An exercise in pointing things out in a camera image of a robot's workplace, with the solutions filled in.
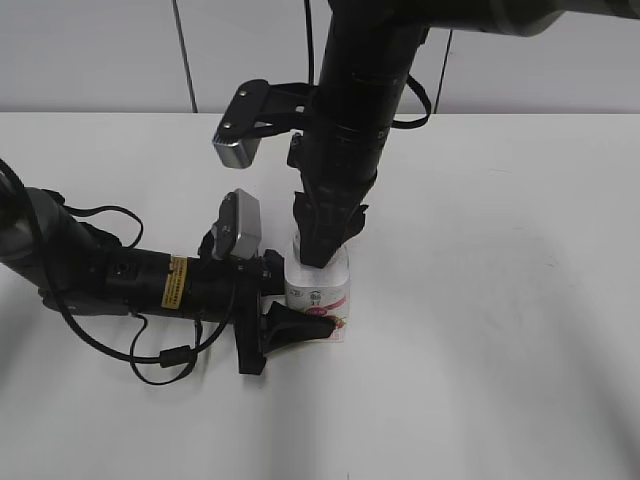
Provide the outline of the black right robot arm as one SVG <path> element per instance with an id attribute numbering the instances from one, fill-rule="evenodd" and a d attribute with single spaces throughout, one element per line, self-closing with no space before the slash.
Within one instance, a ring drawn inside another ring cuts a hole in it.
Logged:
<path id="1" fill-rule="evenodd" d="M 302 264 L 317 268 L 364 227 L 362 201 L 430 28 L 531 37 L 563 13 L 636 20 L 636 1 L 333 1 L 319 82 L 288 164 L 301 175 L 293 215 Z"/>

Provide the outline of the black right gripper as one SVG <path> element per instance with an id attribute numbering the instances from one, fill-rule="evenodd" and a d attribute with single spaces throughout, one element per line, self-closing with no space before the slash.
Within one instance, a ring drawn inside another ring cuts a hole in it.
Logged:
<path id="1" fill-rule="evenodd" d="M 306 131 L 291 139 L 287 165 L 298 170 L 293 216 L 300 261 L 324 268 L 365 226 L 363 203 L 376 181 L 376 135 L 355 130 Z"/>

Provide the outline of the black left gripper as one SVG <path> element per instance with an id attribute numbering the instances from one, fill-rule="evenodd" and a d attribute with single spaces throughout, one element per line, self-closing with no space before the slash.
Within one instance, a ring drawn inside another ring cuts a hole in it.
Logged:
<path id="1" fill-rule="evenodd" d="M 214 235 L 208 232 L 198 248 L 199 265 L 194 268 L 193 286 L 205 287 L 210 301 L 199 316 L 204 321 L 219 312 L 218 326 L 201 341 L 199 353 L 206 351 L 221 336 L 226 326 L 234 331 L 241 374 L 261 374 L 266 355 L 298 343 L 329 338 L 335 321 L 292 310 L 278 302 L 262 314 L 261 300 L 284 293 L 284 258 L 273 249 L 254 254 L 249 259 L 214 257 Z"/>

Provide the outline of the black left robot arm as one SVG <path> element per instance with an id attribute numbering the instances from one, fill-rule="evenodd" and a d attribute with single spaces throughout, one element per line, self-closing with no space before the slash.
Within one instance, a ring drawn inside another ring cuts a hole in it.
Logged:
<path id="1" fill-rule="evenodd" d="M 189 319 L 207 339 L 163 350 L 155 357 L 113 355 L 128 363 L 194 366 L 226 326 L 232 326 L 242 374 L 262 373 L 270 352 L 298 342 L 326 339 L 330 318 L 296 312 L 278 302 L 284 294 L 284 259 L 258 250 L 259 202 L 247 192 L 228 193 L 217 221 L 196 257 L 125 246 L 113 234 L 86 222 L 99 208 L 74 209 L 58 193 L 29 187 L 20 200 L 14 184 L 1 179 L 1 262 L 38 290 L 43 304 L 62 301 L 75 316 L 156 315 Z"/>

